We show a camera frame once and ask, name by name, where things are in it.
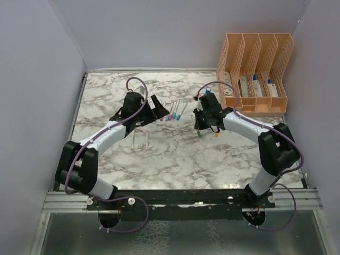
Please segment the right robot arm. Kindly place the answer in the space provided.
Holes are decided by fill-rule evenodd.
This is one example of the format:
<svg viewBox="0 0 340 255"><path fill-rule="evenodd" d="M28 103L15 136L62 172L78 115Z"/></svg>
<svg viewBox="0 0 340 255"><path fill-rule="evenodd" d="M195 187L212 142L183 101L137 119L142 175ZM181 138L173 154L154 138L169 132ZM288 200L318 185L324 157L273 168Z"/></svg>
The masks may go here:
<svg viewBox="0 0 340 255"><path fill-rule="evenodd" d="M198 102L193 110L196 130L216 127L215 133L231 131L258 145L261 167L255 178L246 185L244 194L245 204L251 208L257 207L284 171L301 158L288 126L284 123L261 123L231 107L223 109L213 93L194 99Z"/></svg>

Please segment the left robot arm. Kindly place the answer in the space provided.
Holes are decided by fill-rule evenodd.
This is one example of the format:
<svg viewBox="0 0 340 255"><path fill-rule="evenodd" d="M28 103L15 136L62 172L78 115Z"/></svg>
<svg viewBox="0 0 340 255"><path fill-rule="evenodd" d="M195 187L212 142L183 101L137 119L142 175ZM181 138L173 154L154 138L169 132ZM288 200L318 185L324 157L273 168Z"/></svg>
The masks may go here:
<svg viewBox="0 0 340 255"><path fill-rule="evenodd" d="M69 192L73 189L99 198L103 208L110 210L117 205L117 187L98 177L98 159L116 142L126 138L136 127L148 125L169 115L155 95L151 108L144 96L128 92L123 106L107 124L92 136L80 141L68 141L62 150L55 174L55 181Z"/></svg>

